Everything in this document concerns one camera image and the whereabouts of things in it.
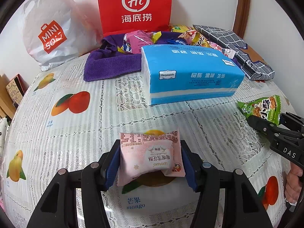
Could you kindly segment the person's right hand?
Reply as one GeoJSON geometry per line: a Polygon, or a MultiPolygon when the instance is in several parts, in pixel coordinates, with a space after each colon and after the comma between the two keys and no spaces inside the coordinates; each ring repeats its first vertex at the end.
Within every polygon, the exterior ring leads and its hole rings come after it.
{"type": "Polygon", "coordinates": [[[291,169],[287,174],[287,182],[285,185],[285,198],[289,203],[296,203],[300,196],[302,183],[300,182],[300,177],[303,175],[303,170],[295,165],[294,163],[291,164],[291,169]]]}

